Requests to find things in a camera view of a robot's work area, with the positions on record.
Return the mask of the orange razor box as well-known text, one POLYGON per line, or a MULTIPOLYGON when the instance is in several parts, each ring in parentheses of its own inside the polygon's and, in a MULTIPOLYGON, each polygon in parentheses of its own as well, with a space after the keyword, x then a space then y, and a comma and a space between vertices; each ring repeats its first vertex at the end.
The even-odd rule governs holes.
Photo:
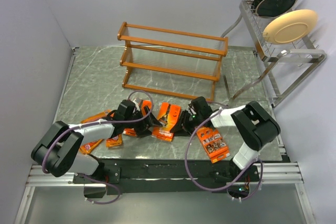
POLYGON ((171 142, 174 134, 170 130, 177 123, 181 112, 181 107, 168 102, 163 102, 160 107, 157 119, 162 126, 154 127, 152 136, 163 141, 171 142))
MULTIPOLYGON (((150 109, 151 109, 151 107, 152 107, 152 103, 151 103, 149 100, 143 100, 142 108, 143 108, 145 105, 147 105, 150 109)), ((144 117, 144 116, 143 116, 143 112, 142 112, 142 108, 141 108, 141 110, 140 110, 141 114, 140 114, 139 116, 136 116, 135 119, 144 117)), ((134 137, 136 137, 134 128, 147 128, 147 129, 149 129, 150 127, 148 127, 148 126, 146 125, 146 123, 142 120, 142 121, 140 121, 140 122, 137 122, 137 123, 136 123, 136 126, 130 128, 130 129, 125 129, 124 132, 123 132, 123 134, 128 135, 128 136, 134 136, 134 137)))
POLYGON ((196 134, 213 164, 230 156, 228 145, 218 129, 202 127, 196 134))

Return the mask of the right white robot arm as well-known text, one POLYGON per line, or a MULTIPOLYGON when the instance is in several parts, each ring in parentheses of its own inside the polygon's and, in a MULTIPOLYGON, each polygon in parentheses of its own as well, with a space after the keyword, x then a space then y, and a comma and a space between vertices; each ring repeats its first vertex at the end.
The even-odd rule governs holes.
POLYGON ((235 108, 212 110, 204 97, 193 99, 189 109, 181 112, 170 130, 178 136, 189 136, 203 122, 213 129, 234 126, 238 129, 243 144, 233 157, 234 165, 229 169, 231 178, 242 181, 248 175, 248 164, 256 160, 265 145, 272 142, 281 132, 279 124, 256 101, 235 108))

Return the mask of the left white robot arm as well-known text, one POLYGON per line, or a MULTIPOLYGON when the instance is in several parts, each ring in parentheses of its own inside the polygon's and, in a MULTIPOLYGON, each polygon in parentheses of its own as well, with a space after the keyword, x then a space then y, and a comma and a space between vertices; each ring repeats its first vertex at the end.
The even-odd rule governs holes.
POLYGON ((91 155, 80 154, 82 145, 117 137, 125 129, 133 129, 138 137, 148 136, 152 133, 151 127, 161 125, 152 114, 150 104, 139 106, 123 100, 116 110, 84 124, 55 122, 33 148, 31 158, 45 173, 55 177, 77 172, 98 183, 104 177, 104 164, 91 155))

